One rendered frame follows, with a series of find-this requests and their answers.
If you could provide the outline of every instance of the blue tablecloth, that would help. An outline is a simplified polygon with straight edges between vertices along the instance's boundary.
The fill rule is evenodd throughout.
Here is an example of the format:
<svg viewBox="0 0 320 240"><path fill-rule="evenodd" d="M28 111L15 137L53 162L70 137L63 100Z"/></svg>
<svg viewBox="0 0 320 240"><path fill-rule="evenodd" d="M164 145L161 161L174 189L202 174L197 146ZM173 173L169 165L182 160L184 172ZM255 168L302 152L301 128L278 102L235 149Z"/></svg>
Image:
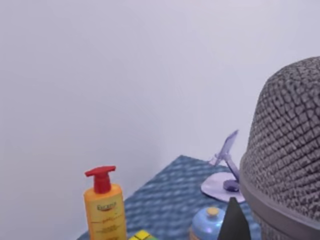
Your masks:
<svg viewBox="0 0 320 240"><path fill-rule="evenodd" d="M187 240L188 228L196 212L227 203L204 195L201 183L216 172L228 172L205 161L180 156L125 201L128 237L146 230L160 240ZM252 240L261 240L260 226L254 221L247 203L240 204L249 222ZM86 232L77 240L89 240Z"/></svg>

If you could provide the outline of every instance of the yellow cube face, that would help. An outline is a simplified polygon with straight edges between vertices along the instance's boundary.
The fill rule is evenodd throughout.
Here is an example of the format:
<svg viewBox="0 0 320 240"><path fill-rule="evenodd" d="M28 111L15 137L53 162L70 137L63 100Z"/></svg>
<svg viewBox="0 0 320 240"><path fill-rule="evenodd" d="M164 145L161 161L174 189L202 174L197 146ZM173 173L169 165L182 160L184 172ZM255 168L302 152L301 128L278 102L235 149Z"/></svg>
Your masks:
<svg viewBox="0 0 320 240"><path fill-rule="evenodd" d="M138 239L144 240L147 237L149 237L149 233L145 230L141 230L139 232L137 232L134 236L137 237Z"/></svg>

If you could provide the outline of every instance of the yellow knob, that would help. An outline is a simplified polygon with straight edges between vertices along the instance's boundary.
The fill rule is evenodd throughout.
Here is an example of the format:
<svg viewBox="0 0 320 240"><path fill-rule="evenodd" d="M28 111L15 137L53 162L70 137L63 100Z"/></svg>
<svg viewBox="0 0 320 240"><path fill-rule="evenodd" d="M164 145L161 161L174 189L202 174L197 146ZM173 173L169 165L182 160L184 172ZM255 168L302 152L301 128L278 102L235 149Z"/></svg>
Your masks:
<svg viewBox="0 0 320 240"><path fill-rule="evenodd" d="M210 216L216 216L219 213L219 209L216 207L209 207L207 208L206 213L209 214Z"/></svg>

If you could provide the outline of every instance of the plain background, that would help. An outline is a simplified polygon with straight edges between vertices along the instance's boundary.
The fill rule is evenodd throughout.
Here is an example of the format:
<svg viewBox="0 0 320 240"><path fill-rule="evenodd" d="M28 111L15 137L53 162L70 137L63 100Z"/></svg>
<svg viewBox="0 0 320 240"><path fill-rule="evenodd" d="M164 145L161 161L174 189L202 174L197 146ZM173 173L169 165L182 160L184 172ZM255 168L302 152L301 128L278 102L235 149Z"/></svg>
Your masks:
<svg viewBox="0 0 320 240"><path fill-rule="evenodd" d="M235 129L259 92L320 55L318 0L2 0L0 239L75 240L84 171L116 165L130 196Z"/></svg>

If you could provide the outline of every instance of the bottle label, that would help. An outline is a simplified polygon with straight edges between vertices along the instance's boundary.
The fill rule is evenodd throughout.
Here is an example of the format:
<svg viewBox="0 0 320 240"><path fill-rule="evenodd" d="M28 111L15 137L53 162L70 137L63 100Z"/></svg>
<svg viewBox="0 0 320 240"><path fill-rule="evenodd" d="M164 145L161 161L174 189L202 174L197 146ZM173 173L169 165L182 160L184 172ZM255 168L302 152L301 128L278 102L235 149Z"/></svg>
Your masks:
<svg viewBox="0 0 320 240"><path fill-rule="evenodd" d="M91 240L127 240L121 194L87 202L87 210Z"/></svg>

